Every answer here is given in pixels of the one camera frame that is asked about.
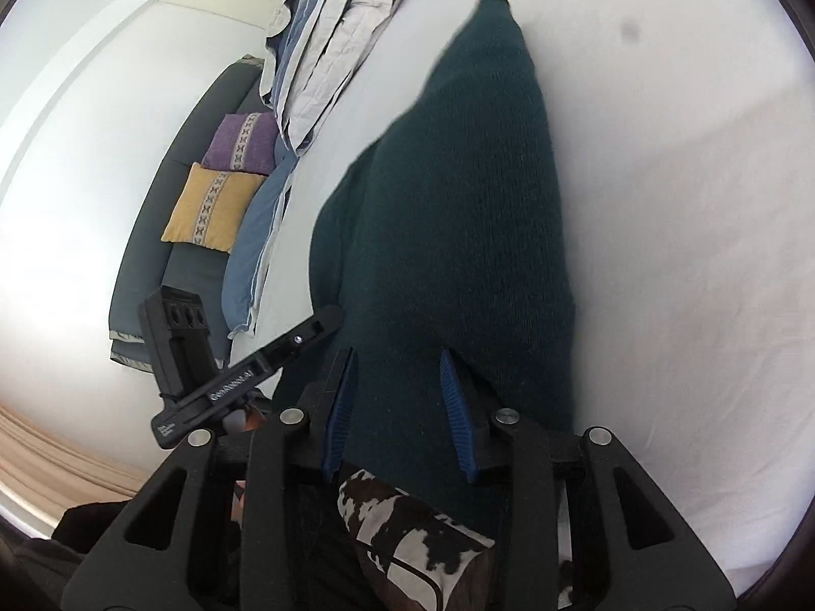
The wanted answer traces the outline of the left hand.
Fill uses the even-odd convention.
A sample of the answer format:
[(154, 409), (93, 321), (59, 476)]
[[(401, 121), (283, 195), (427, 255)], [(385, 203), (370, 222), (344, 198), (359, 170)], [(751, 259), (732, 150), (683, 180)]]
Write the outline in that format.
[(226, 434), (260, 428), (272, 412), (272, 401), (260, 391), (252, 391), (237, 408), (228, 412), (221, 422)]

